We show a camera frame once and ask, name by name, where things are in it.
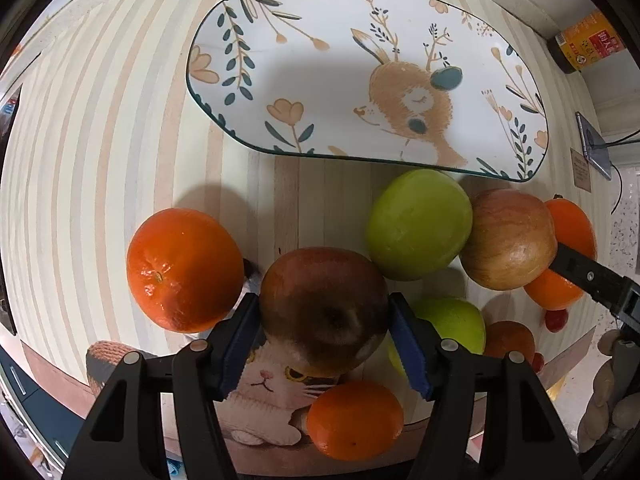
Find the small green apple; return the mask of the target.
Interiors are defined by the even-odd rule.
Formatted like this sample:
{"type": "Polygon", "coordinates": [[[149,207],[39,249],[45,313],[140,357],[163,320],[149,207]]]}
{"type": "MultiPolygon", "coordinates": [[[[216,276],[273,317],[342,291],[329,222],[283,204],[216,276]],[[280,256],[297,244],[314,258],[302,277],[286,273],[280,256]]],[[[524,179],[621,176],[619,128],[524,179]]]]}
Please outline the small green apple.
{"type": "Polygon", "coordinates": [[[442,339],[453,339],[474,354],[486,347],[486,325],[480,309],[468,300],[442,297],[416,300],[411,309],[421,320],[431,322],[442,339]]]}

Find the small dark orange fruit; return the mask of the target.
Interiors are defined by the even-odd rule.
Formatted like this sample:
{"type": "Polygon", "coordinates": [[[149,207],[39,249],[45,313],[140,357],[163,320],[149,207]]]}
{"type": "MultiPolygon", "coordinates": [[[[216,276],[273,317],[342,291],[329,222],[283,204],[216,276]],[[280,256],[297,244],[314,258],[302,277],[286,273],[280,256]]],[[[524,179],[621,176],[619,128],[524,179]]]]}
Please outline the small dark orange fruit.
{"type": "Polygon", "coordinates": [[[514,321],[500,321],[486,328],[485,356],[502,359],[511,351],[520,352],[529,364],[533,363],[536,346],[532,332],[514,321]]]}

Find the red cherry tomato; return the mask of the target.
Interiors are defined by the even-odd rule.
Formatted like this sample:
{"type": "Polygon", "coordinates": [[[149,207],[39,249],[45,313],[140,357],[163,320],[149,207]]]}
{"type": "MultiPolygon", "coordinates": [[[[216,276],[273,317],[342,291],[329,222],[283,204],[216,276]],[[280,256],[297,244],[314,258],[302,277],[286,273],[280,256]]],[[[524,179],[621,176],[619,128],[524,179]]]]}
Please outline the red cherry tomato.
{"type": "Polygon", "coordinates": [[[532,367],[536,374],[540,373],[544,368],[544,356],[540,352],[534,354],[532,367]]]}
{"type": "Polygon", "coordinates": [[[564,330],[568,323],[568,311],[563,310],[547,310],[544,312],[544,326],[550,333],[559,333],[564,330]]]}

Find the large orange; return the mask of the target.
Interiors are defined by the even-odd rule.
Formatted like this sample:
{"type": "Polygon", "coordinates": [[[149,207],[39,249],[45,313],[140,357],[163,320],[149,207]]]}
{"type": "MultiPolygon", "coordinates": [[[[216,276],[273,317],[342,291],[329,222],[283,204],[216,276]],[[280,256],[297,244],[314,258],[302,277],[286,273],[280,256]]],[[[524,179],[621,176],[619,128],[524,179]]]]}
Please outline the large orange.
{"type": "Polygon", "coordinates": [[[127,281],[142,312],[164,330],[198,333],[226,317],[244,283],[238,244],[204,212],[168,208],[147,218],[128,247],[127,281]]]}

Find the red yellow apple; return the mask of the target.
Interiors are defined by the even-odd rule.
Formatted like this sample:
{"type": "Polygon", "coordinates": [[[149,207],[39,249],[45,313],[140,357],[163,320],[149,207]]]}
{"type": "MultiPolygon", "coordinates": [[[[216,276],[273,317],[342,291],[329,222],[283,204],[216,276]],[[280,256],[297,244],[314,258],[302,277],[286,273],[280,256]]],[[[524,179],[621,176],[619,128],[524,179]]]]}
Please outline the red yellow apple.
{"type": "Polygon", "coordinates": [[[552,215],[537,197],[496,188],[472,199],[473,226],[462,268],[492,290],[523,287],[547,270],[558,250],[552,215]]]}

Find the dark red apple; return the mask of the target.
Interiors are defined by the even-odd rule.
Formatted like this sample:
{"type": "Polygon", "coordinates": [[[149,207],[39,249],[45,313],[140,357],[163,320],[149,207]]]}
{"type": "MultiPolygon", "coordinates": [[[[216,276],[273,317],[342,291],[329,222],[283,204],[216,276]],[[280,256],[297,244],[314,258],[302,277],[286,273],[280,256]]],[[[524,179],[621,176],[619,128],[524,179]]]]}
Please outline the dark red apple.
{"type": "Polygon", "coordinates": [[[365,256],[333,247],[277,258],[260,285],[262,329],[285,365],[337,377],[381,344],[390,319],[384,276],[365,256]]]}

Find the large green apple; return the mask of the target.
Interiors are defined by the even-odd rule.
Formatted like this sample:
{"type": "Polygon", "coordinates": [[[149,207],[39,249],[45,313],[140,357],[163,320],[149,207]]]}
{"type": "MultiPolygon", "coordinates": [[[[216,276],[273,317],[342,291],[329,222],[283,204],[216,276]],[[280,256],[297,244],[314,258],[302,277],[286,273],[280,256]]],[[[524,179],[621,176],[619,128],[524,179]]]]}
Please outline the large green apple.
{"type": "Polygon", "coordinates": [[[431,169],[394,179],[372,205],[366,227],[371,260],[394,281],[446,268],[468,240],[471,201],[458,182],[431,169]]]}

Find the brown mat label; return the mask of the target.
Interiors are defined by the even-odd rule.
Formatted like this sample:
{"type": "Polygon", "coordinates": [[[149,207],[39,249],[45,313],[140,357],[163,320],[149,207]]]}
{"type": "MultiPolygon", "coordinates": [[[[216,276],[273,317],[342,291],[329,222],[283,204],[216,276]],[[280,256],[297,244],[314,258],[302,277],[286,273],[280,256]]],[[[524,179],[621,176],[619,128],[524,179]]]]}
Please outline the brown mat label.
{"type": "Polygon", "coordinates": [[[586,161],[583,154],[575,151],[574,148],[570,149],[570,161],[572,162],[573,179],[576,188],[590,193],[591,187],[591,174],[589,164],[586,161]]]}

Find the blue smartphone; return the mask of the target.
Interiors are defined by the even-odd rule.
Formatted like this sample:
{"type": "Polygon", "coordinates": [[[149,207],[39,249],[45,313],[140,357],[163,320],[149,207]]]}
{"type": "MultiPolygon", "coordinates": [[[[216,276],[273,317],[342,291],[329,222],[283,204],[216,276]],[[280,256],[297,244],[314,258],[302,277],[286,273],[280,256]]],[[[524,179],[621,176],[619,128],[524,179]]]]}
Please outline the blue smartphone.
{"type": "Polygon", "coordinates": [[[580,140],[582,140],[582,154],[584,154],[586,161],[596,168],[606,180],[611,181],[612,162],[605,140],[582,113],[576,113],[576,120],[580,140]]]}

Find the soy sauce bottle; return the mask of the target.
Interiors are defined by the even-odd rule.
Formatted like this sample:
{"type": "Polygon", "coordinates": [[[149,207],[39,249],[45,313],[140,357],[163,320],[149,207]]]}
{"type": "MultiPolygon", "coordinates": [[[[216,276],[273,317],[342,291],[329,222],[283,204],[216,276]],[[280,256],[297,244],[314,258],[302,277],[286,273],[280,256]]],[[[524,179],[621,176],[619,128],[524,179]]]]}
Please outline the soy sauce bottle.
{"type": "Polygon", "coordinates": [[[547,40],[547,48],[563,73],[580,72],[626,49],[623,39],[600,10],[547,40]]]}

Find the striped cat table mat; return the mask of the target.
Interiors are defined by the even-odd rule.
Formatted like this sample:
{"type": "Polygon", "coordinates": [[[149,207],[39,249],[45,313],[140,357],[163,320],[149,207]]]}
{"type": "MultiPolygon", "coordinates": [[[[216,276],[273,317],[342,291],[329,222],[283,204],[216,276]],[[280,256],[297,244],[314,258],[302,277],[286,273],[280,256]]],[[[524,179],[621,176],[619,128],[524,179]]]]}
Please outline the striped cat table mat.
{"type": "MultiPolygon", "coordinates": [[[[299,246],[363,250],[372,200],[395,166],[276,157],[223,133],[186,90],[191,39],[219,0],[99,0],[80,10],[24,73],[1,180],[1,255],[16,330],[2,347],[78,416],[91,408],[85,355],[112,340],[154,354],[186,337],[132,300],[126,251],[137,226],[171,206],[217,218],[243,255],[266,268],[299,246]]],[[[488,21],[535,74],[550,119],[544,166],[526,185],[562,194],[608,255],[608,185],[574,183],[575,117],[596,114],[579,75],[491,0],[444,0],[488,21]]]]}

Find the fox pattern oval plate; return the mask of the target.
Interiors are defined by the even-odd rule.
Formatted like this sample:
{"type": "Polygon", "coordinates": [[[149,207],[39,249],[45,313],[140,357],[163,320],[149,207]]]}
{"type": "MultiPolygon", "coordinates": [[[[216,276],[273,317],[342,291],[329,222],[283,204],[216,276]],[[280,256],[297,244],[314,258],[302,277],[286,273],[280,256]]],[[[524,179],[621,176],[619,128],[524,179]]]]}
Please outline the fox pattern oval plate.
{"type": "Polygon", "coordinates": [[[525,182],[548,151],[523,59],[442,0],[222,0],[192,40],[186,86],[225,133],[268,154],[525,182]]]}

